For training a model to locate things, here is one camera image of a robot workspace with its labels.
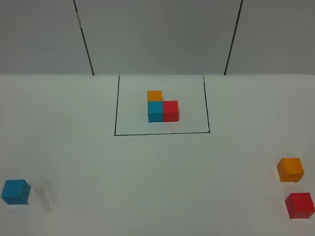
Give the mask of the orange template cube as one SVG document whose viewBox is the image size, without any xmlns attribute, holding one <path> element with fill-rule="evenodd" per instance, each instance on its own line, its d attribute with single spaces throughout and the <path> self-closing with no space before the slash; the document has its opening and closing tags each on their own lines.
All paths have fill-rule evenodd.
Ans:
<svg viewBox="0 0 315 236">
<path fill-rule="evenodd" d="M 162 91 L 161 90 L 149 90 L 149 91 L 147 91 L 147 101 L 148 102 L 162 101 Z"/>
</svg>

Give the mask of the red template cube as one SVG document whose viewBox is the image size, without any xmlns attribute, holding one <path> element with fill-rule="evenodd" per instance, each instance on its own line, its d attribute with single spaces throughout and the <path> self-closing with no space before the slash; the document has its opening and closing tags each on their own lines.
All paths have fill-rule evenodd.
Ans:
<svg viewBox="0 0 315 236">
<path fill-rule="evenodd" d="M 163 101 L 163 121 L 177 122 L 179 120 L 178 101 Z"/>
</svg>

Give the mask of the blue template cube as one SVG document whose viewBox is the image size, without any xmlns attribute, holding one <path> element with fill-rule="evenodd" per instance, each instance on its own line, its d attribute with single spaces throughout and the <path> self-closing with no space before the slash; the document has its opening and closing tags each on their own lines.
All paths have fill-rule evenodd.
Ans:
<svg viewBox="0 0 315 236">
<path fill-rule="evenodd" d="M 147 103 L 148 122 L 163 122 L 163 102 L 152 101 Z"/>
</svg>

